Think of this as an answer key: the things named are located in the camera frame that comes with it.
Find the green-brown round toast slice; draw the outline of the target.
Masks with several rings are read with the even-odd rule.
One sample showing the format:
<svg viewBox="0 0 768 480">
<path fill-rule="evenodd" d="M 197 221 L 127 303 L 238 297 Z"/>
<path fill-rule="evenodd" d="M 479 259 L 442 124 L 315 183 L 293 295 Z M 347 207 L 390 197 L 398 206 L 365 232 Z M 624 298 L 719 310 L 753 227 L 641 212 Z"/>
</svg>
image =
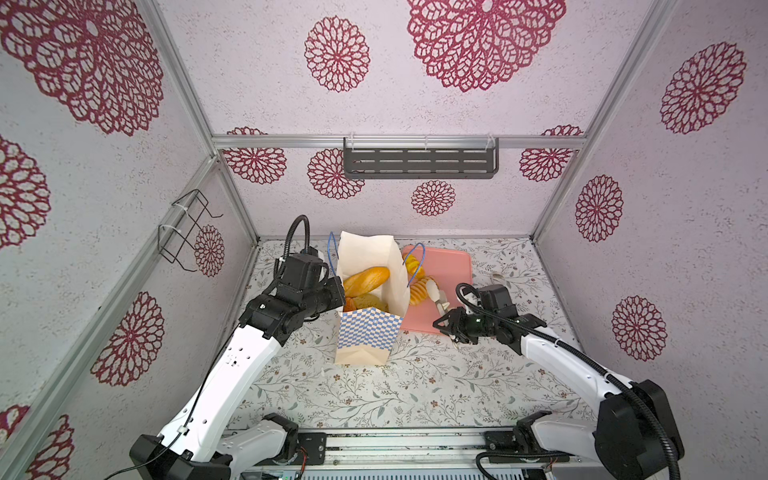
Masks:
<svg viewBox="0 0 768 480">
<path fill-rule="evenodd" d="M 382 312 L 389 312 L 388 303 L 372 293 L 362 294 L 360 296 L 353 297 L 353 299 L 357 307 L 356 310 L 374 308 Z"/>
</svg>

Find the blue checkered paper bag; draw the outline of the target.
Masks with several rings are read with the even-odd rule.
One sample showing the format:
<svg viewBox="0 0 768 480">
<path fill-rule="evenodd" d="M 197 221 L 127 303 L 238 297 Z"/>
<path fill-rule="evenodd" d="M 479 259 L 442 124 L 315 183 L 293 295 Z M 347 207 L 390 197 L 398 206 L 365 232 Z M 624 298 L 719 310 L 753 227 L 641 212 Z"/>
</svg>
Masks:
<svg viewBox="0 0 768 480">
<path fill-rule="evenodd" d="M 342 280 L 342 306 L 334 362 L 387 363 L 410 305 L 413 275 L 391 235 L 330 234 L 326 253 Z"/>
</svg>

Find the yellow croissant bread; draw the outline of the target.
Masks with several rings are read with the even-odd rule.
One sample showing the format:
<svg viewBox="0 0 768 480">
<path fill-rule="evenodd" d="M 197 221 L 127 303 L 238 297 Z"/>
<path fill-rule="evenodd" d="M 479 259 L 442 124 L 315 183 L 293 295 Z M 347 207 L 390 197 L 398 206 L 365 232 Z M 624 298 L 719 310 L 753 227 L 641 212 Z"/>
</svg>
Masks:
<svg viewBox="0 0 768 480">
<path fill-rule="evenodd" d="M 425 277 L 424 268 L 419 258 L 412 255 L 407 255 L 404 258 L 404 264 L 409 276 L 409 283 L 413 284 L 415 281 Z"/>
</svg>

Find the striped twisted bread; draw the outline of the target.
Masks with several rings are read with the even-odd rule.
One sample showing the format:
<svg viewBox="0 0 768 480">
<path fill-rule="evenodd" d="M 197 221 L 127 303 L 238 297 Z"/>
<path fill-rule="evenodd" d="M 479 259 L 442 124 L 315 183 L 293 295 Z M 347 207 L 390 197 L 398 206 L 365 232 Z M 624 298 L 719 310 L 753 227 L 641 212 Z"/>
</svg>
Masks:
<svg viewBox="0 0 768 480">
<path fill-rule="evenodd" d="M 425 276 L 413 282 L 413 284 L 409 287 L 409 304 L 411 306 L 419 305 L 430 297 L 429 285 L 432 281 L 433 279 L 431 277 Z"/>
</svg>

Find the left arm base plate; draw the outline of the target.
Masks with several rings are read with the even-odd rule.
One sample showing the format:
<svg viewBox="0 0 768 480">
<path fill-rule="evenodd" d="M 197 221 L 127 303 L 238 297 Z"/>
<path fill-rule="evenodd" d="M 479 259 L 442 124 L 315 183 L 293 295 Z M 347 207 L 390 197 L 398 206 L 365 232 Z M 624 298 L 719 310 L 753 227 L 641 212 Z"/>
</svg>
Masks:
<svg viewBox="0 0 768 480">
<path fill-rule="evenodd" d="M 328 435 L 323 432 L 299 432 L 296 439 L 276 458 L 259 466 L 319 466 L 325 463 Z"/>
</svg>

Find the long baguette bread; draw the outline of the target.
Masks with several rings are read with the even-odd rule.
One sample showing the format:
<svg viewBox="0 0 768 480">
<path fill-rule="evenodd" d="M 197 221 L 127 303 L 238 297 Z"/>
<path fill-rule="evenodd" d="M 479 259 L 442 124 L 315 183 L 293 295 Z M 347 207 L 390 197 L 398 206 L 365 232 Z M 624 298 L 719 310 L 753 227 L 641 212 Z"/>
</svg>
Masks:
<svg viewBox="0 0 768 480">
<path fill-rule="evenodd" d="M 369 294 L 385 284 L 390 278 L 390 270 L 387 267 L 377 266 L 363 270 L 348 277 L 344 282 L 345 295 L 356 298 Z"/>
</svg>

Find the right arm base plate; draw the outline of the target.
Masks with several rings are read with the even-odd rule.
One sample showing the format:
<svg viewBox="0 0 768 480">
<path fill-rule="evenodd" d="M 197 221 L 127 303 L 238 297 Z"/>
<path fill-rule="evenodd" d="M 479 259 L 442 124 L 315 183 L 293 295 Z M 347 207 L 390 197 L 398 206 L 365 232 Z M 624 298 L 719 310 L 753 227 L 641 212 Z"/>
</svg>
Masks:
<svg viewBox="0 0 768 480">
<path fill-rule="evenodd" d="M 570 460 L 569 454 L 543 448 L 532 433 L 523 430 L 486 431 L 483 440 L 492 463 Z"/>
</svg>

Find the triangular toast bread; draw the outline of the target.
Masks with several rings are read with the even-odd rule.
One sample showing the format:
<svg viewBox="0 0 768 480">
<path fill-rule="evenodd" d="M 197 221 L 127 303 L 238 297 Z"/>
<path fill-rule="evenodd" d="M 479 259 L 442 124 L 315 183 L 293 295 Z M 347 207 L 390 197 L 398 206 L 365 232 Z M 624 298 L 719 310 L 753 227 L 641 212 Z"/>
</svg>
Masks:
<svg viewBox="0 0 768 480">
<path fill-rule="evenodd" d="M 355 311 L 356 309 L 357 309 L 357 307 L 356 307 L 356 304 L 354 302 L 354 299 L 347 297 L 345 299 L 345 305 L 344 305 L 343 311 L 344 312 L 351 312 L 351 311 Z"/>
</svg>

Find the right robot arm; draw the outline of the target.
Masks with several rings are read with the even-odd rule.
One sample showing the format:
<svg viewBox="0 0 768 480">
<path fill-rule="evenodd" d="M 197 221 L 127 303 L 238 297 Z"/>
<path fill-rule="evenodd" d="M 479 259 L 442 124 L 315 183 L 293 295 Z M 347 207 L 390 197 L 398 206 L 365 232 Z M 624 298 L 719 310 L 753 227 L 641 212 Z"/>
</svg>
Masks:
<svg viewBox="0 0 768 480">
<path fill-rule="evenodd" d="M 651 479 L 661 473 L 680 478 L 685 449 L 661 386 L 613 372 L 563 341 L 539 317 L 519 314 L 500 284 L 476 288 L 460 283 L 455 294 L 459 306 L 439 303 L 436 330 L 456 344 L 496 340 L 554 374 L 597 414 L 596 421 L 584 422 L 543 410 L 517 421 L 509 431 L 486 435 L 486 447 L 475 457 L 485 478 L 491 476 L 485 462 L 573 457 L 599 462 L 615 479 Z"/>
</svg>

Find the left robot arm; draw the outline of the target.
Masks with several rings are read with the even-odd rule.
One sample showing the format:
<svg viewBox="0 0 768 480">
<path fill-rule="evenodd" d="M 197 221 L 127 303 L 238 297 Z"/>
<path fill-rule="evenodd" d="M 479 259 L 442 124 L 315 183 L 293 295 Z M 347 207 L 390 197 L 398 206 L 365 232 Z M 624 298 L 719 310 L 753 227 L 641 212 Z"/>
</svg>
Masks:
<svg viewBox="0 0 768 480">
<path fill-rule="evenodd" d="M 187 404 L 129 456 L 144 479 L 237 479 L 263 461 L 304 461 L 296 423 L 268 414 L 230 437 L 225 428 L 264 367 L 306 322 L 340 307 L 341 280 L 313 247 L 279 261 L 272 282 L 241 314 L 231 338 Z"/>
</svg>

